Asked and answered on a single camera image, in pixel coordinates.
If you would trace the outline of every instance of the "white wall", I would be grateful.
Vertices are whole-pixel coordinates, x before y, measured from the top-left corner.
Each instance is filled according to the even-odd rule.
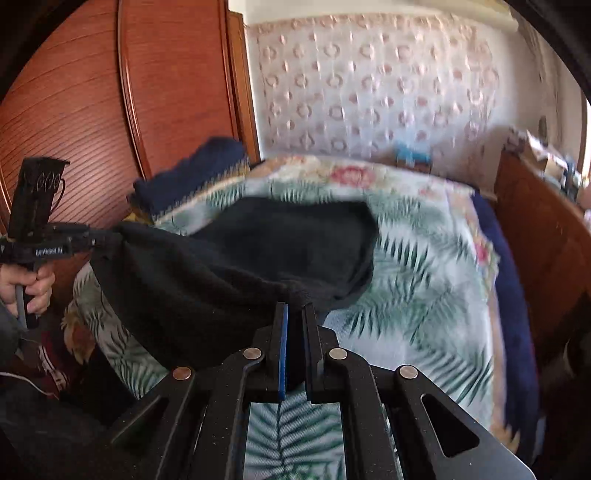
[[[319,15],[422,10],[413,4],[414,0],[229,0],[230,10],[240,12],[247,25]]]
[[[480,35],[488,41],[500,80],[485,152],[489,175],[495,178],[509,127],[515,126],[537,135],[542,114],[542,89],[534,56],[520,34],[508,34],[481,25]]]
[[[570,155],[575,162],[579,160],[581,148],[581,129],[583,127],[583,98],[581,88],[566,65],[560,64],[560,123],[562,129],[562,143],[559,150],[564,155]]]

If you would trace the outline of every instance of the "blue object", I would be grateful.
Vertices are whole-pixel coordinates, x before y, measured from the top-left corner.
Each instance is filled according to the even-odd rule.
[[[415,163],[424,163],[427,165],[431,164],[430,155],[416,152],[402,144],[396,146],[396,158],[397,160],[404,160],[407,164],[411,165],[414,165]]]
[[[283,324],[281,325],[281,344],[279,349],[279,398],[285,400],[285,357],[287,356],[287,303],[283,307]]]
[[[517,455],[525,463],[530,463],[536,440],[540,393],[525,294],[511,249],[494,211],[478,193],[472,197],[472,203],[480,229],[499,255],[499,274],[495,287],[505,344],[505,422],[511,426],[513,435],[520,432]]]
[[[131,201],[156,219],[191,198],[209,182],[247,163],[246,150],[239,141],[211,137],[170,170],[150,180],[136,180]]]

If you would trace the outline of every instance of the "black towel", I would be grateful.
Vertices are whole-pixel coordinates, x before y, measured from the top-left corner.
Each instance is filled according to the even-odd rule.
[[[371,282],[377,234],[365,203],[244,198],[193,236],[123,222],[91,263],[115,313],[158,362],[200,369],[248,347],[278,301],[296,320],[291,338],[306,303],[321,320],[354,303]]]

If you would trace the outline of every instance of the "metal screw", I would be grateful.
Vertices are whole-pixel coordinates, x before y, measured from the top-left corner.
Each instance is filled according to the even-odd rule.
[[[189,367],[177,367],[173,370],[173,377],[175,380],[186,380],[192,373]]]
[[[262,352],[255,346],[252,346],[244,350],[244,358],[248,358],[249,360],[256,360],[261,355]]]
[[[404,365],[404,367],[400,369],[400,375],[404,378],[412,380],[413,378],[418,377],[418,370],[412,365]]]
[[[333,348],[329,352],[329,355],[331,358],[335,360],[344,360],[345,358],[347,358],[347,350],[344,350],[342,348]]]

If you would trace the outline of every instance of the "black gripper frame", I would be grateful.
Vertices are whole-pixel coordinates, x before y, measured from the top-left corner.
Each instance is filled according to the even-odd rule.
[[[348,480],[398,480],[394,449],[405,480],[535,479],[420,371],[370,366],[318,327],[312,305],[301,315],[307,396],[340,403]],[[286,331],[287,305],[278,303],[251,348],[219,367],[174,370],[70,463],[73,477],[242,479],[250,403],[284,398]]]

